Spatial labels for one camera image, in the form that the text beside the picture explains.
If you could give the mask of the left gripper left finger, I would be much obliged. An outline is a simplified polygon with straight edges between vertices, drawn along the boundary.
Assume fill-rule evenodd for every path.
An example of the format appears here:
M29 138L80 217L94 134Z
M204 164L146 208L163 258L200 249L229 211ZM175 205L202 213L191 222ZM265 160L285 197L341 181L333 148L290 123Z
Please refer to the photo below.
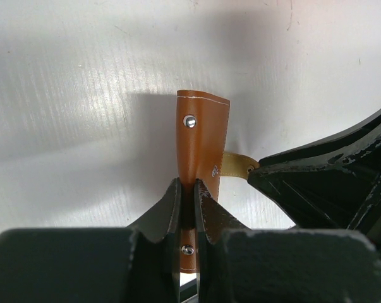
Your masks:
M181 185L127 227L0 234L0 302L178 302Z

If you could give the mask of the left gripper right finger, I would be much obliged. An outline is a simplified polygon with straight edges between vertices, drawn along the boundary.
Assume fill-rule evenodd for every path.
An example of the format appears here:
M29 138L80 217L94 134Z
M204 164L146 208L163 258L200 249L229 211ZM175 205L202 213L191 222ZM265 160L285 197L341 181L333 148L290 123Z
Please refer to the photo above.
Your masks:
M359 232L247 229L194 187L200 302L381 302L381 259Z

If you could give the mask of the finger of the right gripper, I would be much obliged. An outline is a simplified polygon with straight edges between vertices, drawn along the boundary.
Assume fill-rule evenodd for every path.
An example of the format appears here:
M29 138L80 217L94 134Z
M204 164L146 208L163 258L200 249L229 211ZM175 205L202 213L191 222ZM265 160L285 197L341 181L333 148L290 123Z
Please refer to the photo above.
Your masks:
M248 183L297 226L357 230L381 257L381 109L345 131L261 159Z

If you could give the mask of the brown leather card holder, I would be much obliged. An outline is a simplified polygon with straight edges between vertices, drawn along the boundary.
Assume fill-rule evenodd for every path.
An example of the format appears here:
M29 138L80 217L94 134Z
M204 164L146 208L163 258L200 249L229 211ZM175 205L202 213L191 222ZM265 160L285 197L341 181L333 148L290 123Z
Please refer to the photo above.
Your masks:
M176 154L181 196L180 271L196 273L194 187L205 183L214 200L219 197L220 178L247 179L259 163L237 153L226 152L230 101L216 95L179 90L176 107Z

